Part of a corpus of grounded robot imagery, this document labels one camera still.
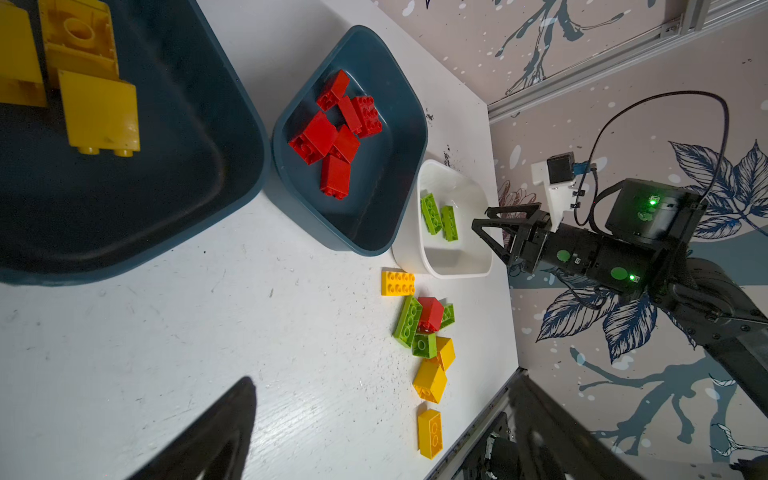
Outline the yellow arched lego brick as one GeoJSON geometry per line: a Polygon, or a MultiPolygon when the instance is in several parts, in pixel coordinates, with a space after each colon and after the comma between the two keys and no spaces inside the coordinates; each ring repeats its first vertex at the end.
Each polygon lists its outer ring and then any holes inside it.
{"type": "Polygon", "coordinates": [[[48,80],[59,89],[60,70],[119,79],[109,6],[97,0],[39,0],[48,80]]]}

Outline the small red lego brick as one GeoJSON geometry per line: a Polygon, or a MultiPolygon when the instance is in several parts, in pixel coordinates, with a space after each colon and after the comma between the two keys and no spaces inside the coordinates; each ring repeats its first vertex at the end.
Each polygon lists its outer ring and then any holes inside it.
{"type": "Polygon", "coordinates": [[[324,112],[336,106],[346,95],[350,79],[344,70],[337,71],[325,83],[322,92],[316,99],[316,104],[324,112]]]}

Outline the small green lego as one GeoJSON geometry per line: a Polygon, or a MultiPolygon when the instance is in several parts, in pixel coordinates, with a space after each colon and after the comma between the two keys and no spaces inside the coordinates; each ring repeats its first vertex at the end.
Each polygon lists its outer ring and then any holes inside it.
{"type": "Polygon", "coordinates": [[[428,360],[435,358],[437,356],[437,335],[417,332],[412,342],[412,354],[428,360]]]}

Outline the yellow square lego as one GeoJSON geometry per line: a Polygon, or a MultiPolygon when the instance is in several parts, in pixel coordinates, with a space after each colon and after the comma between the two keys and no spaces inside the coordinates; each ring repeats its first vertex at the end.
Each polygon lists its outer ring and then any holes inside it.
{"type": "Polygon", "coordinates": [[[437,337],[437,354],[433,358],[443,370],[448,370],[456,359],[454,343],[451,338],[437,337]]]}
{"type": "Polygon", "coordinates": [[[85,155],[109,150],[123,158],[141,150],[134,85],[65,70],[58,77],[72,147],[85,155]]]}
{"type": "Polygon", "coordinates": [[[418,396],[425,401],[439,404],[447,385],[445,370],[436,362],[424,359],[413,381],[418,396]]]}

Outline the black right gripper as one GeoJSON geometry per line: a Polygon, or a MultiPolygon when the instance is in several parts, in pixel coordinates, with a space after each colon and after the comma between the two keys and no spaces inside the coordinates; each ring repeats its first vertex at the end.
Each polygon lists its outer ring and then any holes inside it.
{"type": "Polygon", "coordinates": [[[472,231],[507,266],[517,265],[534,273],[542,263],[562,272],[586,276],[594,266],[600,249],[600,236],[594,232],[561,224],[551,230],[550,216],[538,202],[489,207],[488,218],[472,221],[472,231]],[[509,245],[496,241],[488,229],[510,235],[509,245]]]}

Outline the green lego brick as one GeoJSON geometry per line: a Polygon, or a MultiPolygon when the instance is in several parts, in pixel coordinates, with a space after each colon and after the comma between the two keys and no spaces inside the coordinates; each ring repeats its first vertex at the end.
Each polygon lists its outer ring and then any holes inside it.
{"type": "Polygon", "coordinates": [[[393,337],[404,347],[411,349],[418,330],[423,307],[414,296],[407,296],[402,305],[393,337]]]}

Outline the yellow long lego bottom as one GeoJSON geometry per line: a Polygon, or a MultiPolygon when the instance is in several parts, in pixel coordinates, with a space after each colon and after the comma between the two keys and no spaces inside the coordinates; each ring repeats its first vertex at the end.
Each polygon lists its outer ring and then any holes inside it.
{"type": "Polygon", "coordinates": [[[441,414],[434,409],[427,409],[418,415],[417,426],[419,452],[433,460],[443,450],[441,414]]]}

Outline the green long lego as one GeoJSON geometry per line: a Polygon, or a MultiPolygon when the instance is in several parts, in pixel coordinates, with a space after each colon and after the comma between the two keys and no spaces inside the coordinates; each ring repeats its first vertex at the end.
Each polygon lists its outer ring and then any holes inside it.
{"type": "Polygon", "coordinates": [[[448,242],[454,242],[459,239],[458,229],[456,224],[454,207],[451,205],[445,205],[440,210],[442,230],[444,238],[448,242]]]}
{"type": "Polygon", "coordinates": [[[421,213],[430,235],[437,235],[443,228],[440,210],[432,193],[420,199],[421,213]]]}
{"type": "Polygon", "coordinates": [[[443,309],[443,316],[440,324],[440,329],[445,329],[448,326],[454,324],[456,321],[455,311],[453,304],[446,304],[443,309]]]}

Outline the yellow long lego top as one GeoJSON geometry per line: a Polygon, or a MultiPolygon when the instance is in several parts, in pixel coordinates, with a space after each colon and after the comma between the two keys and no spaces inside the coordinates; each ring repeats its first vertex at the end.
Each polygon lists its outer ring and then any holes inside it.
{"type": "Polygon", "coordinates": [[[412,296],[415,294],[415,275],[401,271],[384,270],[381,275],[382,296],[412,296]]]}

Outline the yellow long lego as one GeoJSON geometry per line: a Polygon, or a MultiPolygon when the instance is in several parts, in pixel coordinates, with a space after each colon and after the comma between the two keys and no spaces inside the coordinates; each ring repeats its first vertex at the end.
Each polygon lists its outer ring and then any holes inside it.
{"type": "Polygon", "coordinates": [[[419,452],[433,460],[443,450],[441,414],[434,409],[427,409],[418,415],[417,426],[419,452]]]}
{"type": "Polygon", "coordinates": [[[384,270],[381,275],[382,296],[412,296],[415,294],[415,275],[401,271],[384,270]]]}

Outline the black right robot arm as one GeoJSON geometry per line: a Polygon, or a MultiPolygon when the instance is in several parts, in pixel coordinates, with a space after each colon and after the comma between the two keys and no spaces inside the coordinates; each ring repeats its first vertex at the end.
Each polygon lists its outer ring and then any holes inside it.
{"type": "Polygon", "coordinates": [[[612,360],[643,346],[660,315],[702,347],[760,409],[767,407],[767,317],[716,263],[688,245],[709,209],[704,189],[624,180],[604,227],[554,226],[538,204],[491,207],[472,230],[509,266],[550,265],[566,287],[539,336],[601,323],[612,360]]]}

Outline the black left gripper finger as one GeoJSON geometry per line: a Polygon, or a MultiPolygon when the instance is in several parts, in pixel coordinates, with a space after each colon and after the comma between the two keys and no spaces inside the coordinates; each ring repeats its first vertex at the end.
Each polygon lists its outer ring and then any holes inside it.
{"type": "Polygon", "coordinates": [[[256,411],[256,386],[245,376],[131,477],[240,479],[256,411]]]}

